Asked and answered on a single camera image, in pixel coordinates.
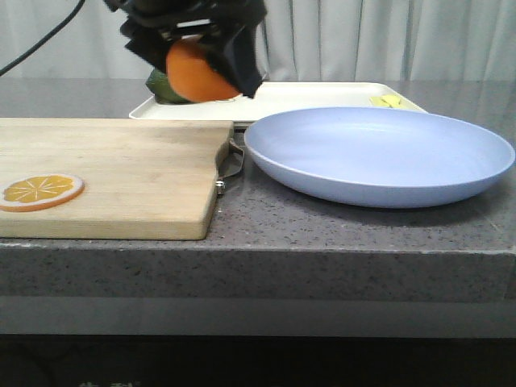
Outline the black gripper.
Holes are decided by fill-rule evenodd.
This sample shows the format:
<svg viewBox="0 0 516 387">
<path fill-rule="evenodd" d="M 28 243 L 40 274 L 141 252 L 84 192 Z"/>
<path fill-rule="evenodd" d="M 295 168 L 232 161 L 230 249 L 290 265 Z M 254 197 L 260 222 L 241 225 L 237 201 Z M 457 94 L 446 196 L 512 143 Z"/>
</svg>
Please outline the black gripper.
<svg viewBox="0 0 516 387">
<path fill-rule="evenodd" d="M 120 27 L 129 41 L 125 48 L 162 73 L 177 40 L 180 23 L 209 20 L 211 34 L 200 39 L 208 65 L 243 96 L 254 98 L 261 86 L 256 64 L 256 28 L 266 14 L 264 1 L 116 1 L 104 3 L 111 11 L 123 10 Z"/>
</svg>

